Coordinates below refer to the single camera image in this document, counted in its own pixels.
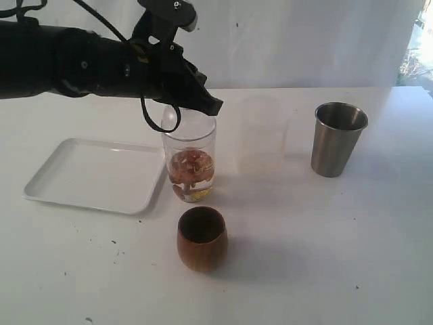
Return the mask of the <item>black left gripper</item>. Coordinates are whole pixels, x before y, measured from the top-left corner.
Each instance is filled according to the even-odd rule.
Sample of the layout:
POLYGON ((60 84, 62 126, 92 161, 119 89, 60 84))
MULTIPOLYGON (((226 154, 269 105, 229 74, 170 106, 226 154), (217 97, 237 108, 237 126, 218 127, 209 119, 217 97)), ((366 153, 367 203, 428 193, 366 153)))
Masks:
POLYGON ((127 97, 155 100, 217 116, 223 101, 205 88, 207 76, 183 57, 183 48, 171 43, 151 45, 130 40, 132 55, 127 77, 127 97))

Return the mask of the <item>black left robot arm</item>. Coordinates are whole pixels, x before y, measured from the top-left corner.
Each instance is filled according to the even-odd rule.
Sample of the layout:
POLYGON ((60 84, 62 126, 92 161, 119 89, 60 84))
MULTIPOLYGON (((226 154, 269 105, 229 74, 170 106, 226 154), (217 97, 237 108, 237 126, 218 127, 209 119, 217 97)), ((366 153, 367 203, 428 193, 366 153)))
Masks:
POLYGON ((183 58, 180 46, 125 44, 79 28, 36 20, 1 22, 1 98, 45 92, 139 98, 216 116, 223 102, 210 95, 206 76, 183 58))

